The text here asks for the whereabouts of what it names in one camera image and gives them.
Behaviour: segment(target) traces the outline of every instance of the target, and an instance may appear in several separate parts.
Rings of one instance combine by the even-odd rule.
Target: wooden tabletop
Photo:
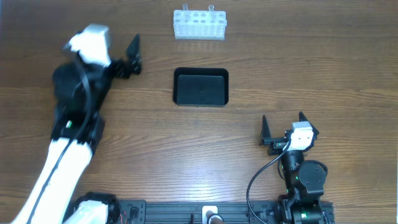
[[[225,41],[175,40],[186,1],[3,0],[0,16],[0,222],[22,208],[48,153],[52,73],[62,46],[95,22],[110,54],[141,35],[143,71],[114,80],[104,136],[75,197],[88,191],[166,201],[245,201],[250,178],[273,157],[258,146],[265,114],[282,136],[299,111],[320,135],[307,159],[329,168],[322,200],[337,223],[394,223],[397,211],[398,4],[364,0],[188,1],[226,11]],[[172,101],[177,67],[229,71],[223,108]],[[276,165],[252,200],[285,192]]]

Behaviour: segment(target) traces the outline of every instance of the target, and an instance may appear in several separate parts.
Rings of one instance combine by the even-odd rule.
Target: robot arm
[[[78,179],[102,138],[104,121],[98,112],[112,79],[140,73],[139,36],[136,35],[127,49],[127,62],[112,61],[108,55],[108,31],[109,27],[90,24],[66,45],[71,52],[76,52],[76,60],[59,66],[53,74],[58,104],[47,160],[29,198],[12,223],[62,223]],[[106,223],[108,205],[87,202],[81,209],[90,206],[96,209],[77,213],[70,217],[73,222],[91,223],[91,217],[95,223]]]

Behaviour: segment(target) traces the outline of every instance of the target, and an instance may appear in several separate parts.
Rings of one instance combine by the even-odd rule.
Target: wood grain surface
[[[172,14],[227,12],[226,40],[174,39]],[[104,137],[81,177],[87,191],[166,201],[244,201],[272,158],[261,117],[283,135],[303,111],[320,135],[308,159],[329,167],[323,200],[337,223],[395,223],[398,151],[398,2],[377,0],[3,0],[0,14],[0,222],[22,208],[47,156],[52,72],[78,29],[110,26],[113,57],[141,35],[143,72],[115,80]],[[224,108],[178,107],[177,67],[229,71]],[[253,200],[285,192],[272,166]]]

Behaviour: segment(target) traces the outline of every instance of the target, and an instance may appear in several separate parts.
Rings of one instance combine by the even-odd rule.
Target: wooden table
[[[115,80],[103,139],[75,196],[87,191],[166,201],[244,201],[272,157],[258,146],[266,114],[275,136],[303,111],[319,129],[307,159],[329,167],[323,200],[338,223],[394,223],[398,143],[396,1],[189,1],[227,12],[225,41],[176,41],[186,1],[3,0],[0,20],[0,222],[25,203],[53,123],[52,72],[62,46],[89,23],[111,29],[113,57],[141,35],[143,72]],[[229,71],[224,108],[172,101],[177,67]],[[251,198],[285,192],[272,166]]]

